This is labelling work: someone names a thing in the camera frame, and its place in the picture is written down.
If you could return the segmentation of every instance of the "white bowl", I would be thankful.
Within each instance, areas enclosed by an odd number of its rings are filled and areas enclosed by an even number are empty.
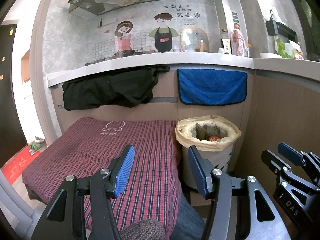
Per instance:
[[[262,57],[262,58],[282,58],[280,55],[274,54],[274,53],[260,53],[260,57]]]

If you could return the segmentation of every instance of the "green shirt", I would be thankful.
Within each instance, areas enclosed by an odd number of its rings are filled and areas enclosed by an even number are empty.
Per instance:
[[[156,32],[157,32],[158,28],[154,29],[150,34],[149,36],[150,37],[154,37],[156,35]],[[177,33],[177,31],[173,28],[170,28],[170,31],[171,31],[171,34],[172,34],[172,37],[178,37],[179,34]],[[166,28],[160,28],[159,29],[159,33],[169,33],[169,27],[166,27]]]

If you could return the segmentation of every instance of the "plaid fabric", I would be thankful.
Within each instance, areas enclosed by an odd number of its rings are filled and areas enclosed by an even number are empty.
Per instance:
[[[126,144],[135,160],[127,187],[112,200],[119,230],[144,219],[157,219],[169,239],[181,196],[176,156],[175,121],[105,122],[84,117],[37,157],[22,173],[23,183],[48,203],[69,174],[77,178],[108,167]],[[90,197],[85,198],[85,225],[92,229]]]

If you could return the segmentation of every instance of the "cartoon man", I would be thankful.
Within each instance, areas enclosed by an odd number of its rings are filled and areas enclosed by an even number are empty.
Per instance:
[[[167,26],[172,20],[170,13],[159,13],[155,16],[155,20],[159,24],[159,28],[154,29],[149,36],[155,39],[155,51],[166,52],[172,49],[172,38],[178,37],[179,34],[173,28]]]

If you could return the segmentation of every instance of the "bottle label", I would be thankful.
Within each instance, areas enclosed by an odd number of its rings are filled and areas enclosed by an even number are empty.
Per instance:
[[[221,46],[224,48],[225,54],[231,55],[231,40],[230,39],[221,39]]]

